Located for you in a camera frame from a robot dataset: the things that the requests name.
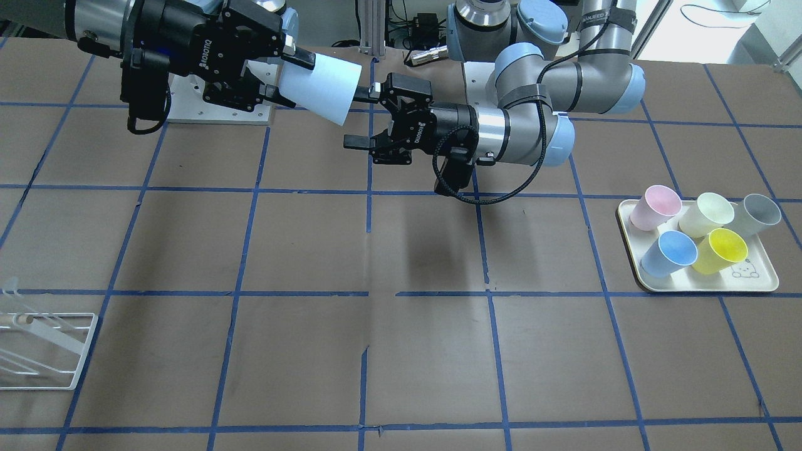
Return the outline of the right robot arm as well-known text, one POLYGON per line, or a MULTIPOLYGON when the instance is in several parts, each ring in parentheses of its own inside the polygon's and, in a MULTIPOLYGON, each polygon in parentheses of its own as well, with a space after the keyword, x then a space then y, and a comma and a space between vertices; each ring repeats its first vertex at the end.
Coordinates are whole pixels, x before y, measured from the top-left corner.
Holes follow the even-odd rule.
POLYGON ((307 70, 316 56, 283 28, 284 6, 253 1, 68 1, 66 31, 83 51, 121 59, 120 99, 132 121, 163 120, 169 76, 204 81, 212 105, 252 112, 264 101, 292 106, 249 61, 281 59, 307 70))

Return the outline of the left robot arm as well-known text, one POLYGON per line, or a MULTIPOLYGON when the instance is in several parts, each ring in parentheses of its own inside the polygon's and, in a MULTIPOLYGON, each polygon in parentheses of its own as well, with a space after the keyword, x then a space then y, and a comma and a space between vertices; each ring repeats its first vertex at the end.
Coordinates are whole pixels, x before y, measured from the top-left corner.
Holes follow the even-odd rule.
POLYGON ((638 106, 645 77, 630 59, 634 1, 584 1, 578 54, 556 60, 569 19, 551 1, 455 1, 447 17, 447 55, 492 64, 477 82, 488 101, 437 101, 429 81, 389 73, 355 99, 390 112, 388 129, 345 136, 377 165, 409 165, 412 151, 444 158, 444 168, 495 163, 561 165, 573 148, 570 112, 621 114, 638 106))

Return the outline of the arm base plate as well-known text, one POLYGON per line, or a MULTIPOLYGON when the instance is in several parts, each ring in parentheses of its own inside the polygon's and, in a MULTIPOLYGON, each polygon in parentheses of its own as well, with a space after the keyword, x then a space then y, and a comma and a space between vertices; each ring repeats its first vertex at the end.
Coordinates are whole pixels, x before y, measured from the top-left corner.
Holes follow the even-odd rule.
POLYGON ((498 99, 495 87, 495 63, 464 62, 463 74, 467 103, 472 106, 496 108, 498 99))
POLYGON ((212 105, 203 98, 206 83, 197 75, 173 75, 170 82, 172 104, 169 123, 186 125, 269 125, 275 106, 257 105, 241 111, 228 106, 212 105))

